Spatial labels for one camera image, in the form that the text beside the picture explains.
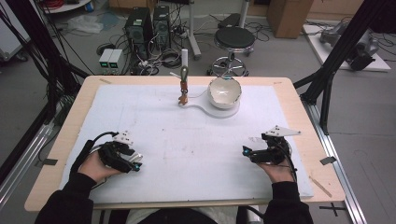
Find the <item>hand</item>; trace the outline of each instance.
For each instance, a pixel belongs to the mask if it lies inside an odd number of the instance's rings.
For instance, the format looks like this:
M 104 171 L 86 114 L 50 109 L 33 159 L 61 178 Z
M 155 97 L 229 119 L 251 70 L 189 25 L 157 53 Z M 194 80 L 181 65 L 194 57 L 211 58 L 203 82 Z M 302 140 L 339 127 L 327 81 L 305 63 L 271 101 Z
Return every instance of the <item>hand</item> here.
M 121 171 L 105 166 L 97 151 L 91 153 L 78 169 L 79 173 L 89 176 L 96 183 L 111 175 L 119 175 Z
M 279 165 L 272 163 L 258 163 L 258 165 L 268 174 L 273 183 L 289 181 L 294 182 L 293 176 L 286 160 L 282 161 Z

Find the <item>stool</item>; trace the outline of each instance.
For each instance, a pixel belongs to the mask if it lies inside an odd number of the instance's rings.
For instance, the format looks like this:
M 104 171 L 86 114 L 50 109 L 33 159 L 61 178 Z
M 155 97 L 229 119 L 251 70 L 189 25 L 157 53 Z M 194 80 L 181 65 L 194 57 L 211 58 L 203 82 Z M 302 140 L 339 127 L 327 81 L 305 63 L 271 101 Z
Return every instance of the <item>stool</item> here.
M 244 52 L 249 55 L 253 51 L 254 35 L 247 29 L 240 27 L 224 27 L 215 34 L 215 44 L 220 49 L 228 50 L 228 57 L 215 60 L 207 71 L 208 75 L 218 77 L 234 75 L 247 77 L 248 70 L 245 64 L 235 58 L 235 53 Z

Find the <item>black metal pole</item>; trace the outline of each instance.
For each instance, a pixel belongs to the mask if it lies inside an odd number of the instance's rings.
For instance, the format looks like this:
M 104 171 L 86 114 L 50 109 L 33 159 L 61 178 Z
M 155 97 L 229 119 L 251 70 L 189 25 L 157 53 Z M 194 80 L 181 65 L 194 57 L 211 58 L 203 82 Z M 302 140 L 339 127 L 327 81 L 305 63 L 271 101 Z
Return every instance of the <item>black metal pole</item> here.
M 15 146 L 15 148 L 11 151 L 11 153 L 9 153 L 6 160 L 1 165 L 1 167 L 0 167 L 0 186 L 6 180 L 9 172 L 11 172 L 12 168 L 18 162 L 21 155 L 26 150 L 26 148 L 29 146 L 32 139 L 35 137 L 37 131 L 40 129 L 41 125 L 46 120 L 48 107 L 49 107 L 48 104 L 46 104 L 44 106 L 44 108 L 41 110 L 41 112 L 35 118 L 35 121 L 33 121 L 32 125 L 29 127 L 29 129 L 26 131 L 26 133 L 23 135 L 20 142 Z
M 302 101 L 306 101 L 310 105 L 315 105 L 320 94 L 325 91 L 320 111 L 320 127 L 326 134 L 328 134 L 327 121 L 332 92 L 332 80 L 335 73 L 347 58 L 349 52 L 355 48 L 356 44 L 369 28 L 369 25 L 381 13 L 388 1 L 389 0 L 363 1 L 361 7 L 352 18 L 348 27 L 345 29 L 319 70 L 313 75 L 303 78 L 293 84 L 297 89 L 311 82 L 307 91 L 301 95 Z

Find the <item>black stool seat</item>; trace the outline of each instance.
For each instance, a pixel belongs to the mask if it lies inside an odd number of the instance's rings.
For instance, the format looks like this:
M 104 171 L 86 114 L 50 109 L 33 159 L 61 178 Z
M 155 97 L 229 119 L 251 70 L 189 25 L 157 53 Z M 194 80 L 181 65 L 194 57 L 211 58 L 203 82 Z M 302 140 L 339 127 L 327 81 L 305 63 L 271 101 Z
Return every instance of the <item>black stool seat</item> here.
M 229 49 L 246 49 L 253 45 L 254 35 L 240 27 L 224 27 L 215 34 L 215 41 Z

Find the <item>white device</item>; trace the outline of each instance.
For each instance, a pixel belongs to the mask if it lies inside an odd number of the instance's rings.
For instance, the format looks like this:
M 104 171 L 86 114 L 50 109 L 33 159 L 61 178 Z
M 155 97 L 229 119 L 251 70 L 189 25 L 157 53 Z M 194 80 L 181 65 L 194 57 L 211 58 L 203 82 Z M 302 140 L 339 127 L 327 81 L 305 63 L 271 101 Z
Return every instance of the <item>white device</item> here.
M 99 59 L 103 75 L 122 75 L 122 68 L 126 65 L 122 49 L 105 49 Z
M 113 49 L 105 49 L 102 56 L 99 59 L 99 64 L 102 67 L 103 75 L 110 74 L 110 66 L 108 65 L 108 60 L 110 60 Z
M 181 65 L 189 67 L 189 51 L 187 49 L 181 50 Z
M 122 68 L 124 68 L 125 57 L 122 53 L 122 49 L 113 49 L 110 59 L 108 60 L 108 65 L 110 68 L 111 75 L 122 75 Z
M 123 143 L 126 145 L 131 145 L 134 142 L 132 141 L 132 135 L 128 131 L 124 131 L 123 133 L 119 133 L 113 137 L 113 141 Z
M 292 129 L 287 129 L 287 128 L 283 128 L 283 127 L 279 127 L 279 126 L 275 126 L 274 128 L 272 128 L 270 131 L 265 132 L 265 134 L 269 135 L 269 136 L 292 136 L 292 135 L 300 135 L 301 132 L 300 131 L 294 131 Z

